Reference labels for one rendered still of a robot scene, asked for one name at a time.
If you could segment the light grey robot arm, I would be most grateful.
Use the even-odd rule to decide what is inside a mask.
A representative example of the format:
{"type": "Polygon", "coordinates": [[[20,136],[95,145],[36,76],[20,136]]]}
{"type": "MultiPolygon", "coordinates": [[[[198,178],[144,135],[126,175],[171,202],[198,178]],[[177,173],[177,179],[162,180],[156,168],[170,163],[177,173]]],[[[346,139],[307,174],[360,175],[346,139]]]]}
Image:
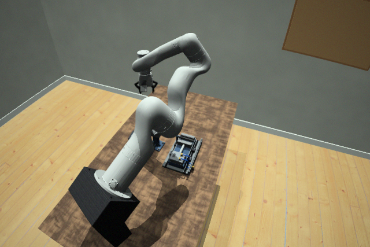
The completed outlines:
{"type": "Polygon", "coordinates": [[[211,59],[194,33],[187,33],[152,52],[137,52],[138,58],[132,69],[140,75],[150,74],[151,67],[182,52],[190,66],[179,67],[173,74],[167,90],[168,105],[157,97],[143,99],[136,109],[133,135],[109,168],[96,170],[94,174],[99,185],[117,198],[131,198],[128,187],[154,153],[152,129],[165,138],[174,138],[181,132],[187,93],[194,79],[211,67],[211,59]]]}

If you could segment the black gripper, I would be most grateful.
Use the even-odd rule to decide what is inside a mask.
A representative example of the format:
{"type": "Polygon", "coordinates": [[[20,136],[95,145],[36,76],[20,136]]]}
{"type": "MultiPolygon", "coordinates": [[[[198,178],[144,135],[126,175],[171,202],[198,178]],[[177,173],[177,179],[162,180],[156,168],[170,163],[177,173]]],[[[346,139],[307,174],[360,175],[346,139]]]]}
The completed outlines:
{"type": "MultiPolygon", "coordinates": [[[[139,89],[139,92],[140,92],[140,85],[142,84],[143,80],[146,80],[147,87],[152,87],[152,92],[154,92],[154,88],[156,87],[158,82],[153,80],[153,77],[152,77],[151,73],[148,74],[148,75],[140,75],[139,74],[139,81],[134,84],[136,86],[136,88],[139,89]],[[153,85],[153,83],[155,83],[155,85],[153,85]],[[137,84],[139,84],[139,86],[137,84]]],[[[141,92],[140,92],[140,94],[141,94],[141,92]]]]}

